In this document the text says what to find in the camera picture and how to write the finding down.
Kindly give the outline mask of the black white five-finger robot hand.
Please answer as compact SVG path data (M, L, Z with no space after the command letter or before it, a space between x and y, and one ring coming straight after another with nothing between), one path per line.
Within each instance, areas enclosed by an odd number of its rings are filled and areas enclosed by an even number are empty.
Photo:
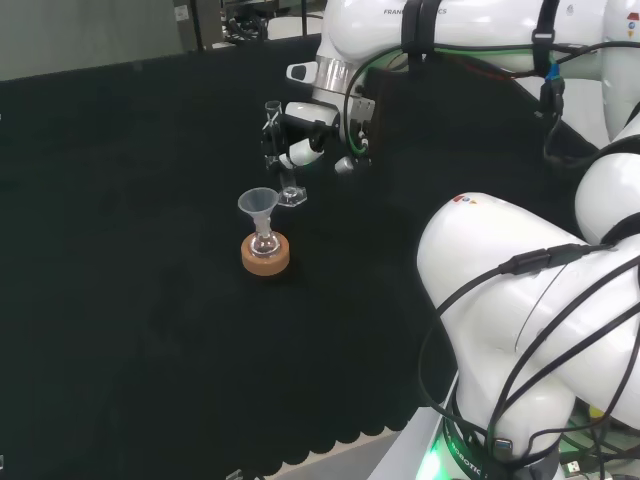
M341 140L348 148L344 160L337 162L339 173L351 171L369 159L369 130L375 102L356 98L348 102L347 112L337 107L277 100L264 105L266 122L261 131L261 148L266 168L271 172L292 171L319 160L325 146Z

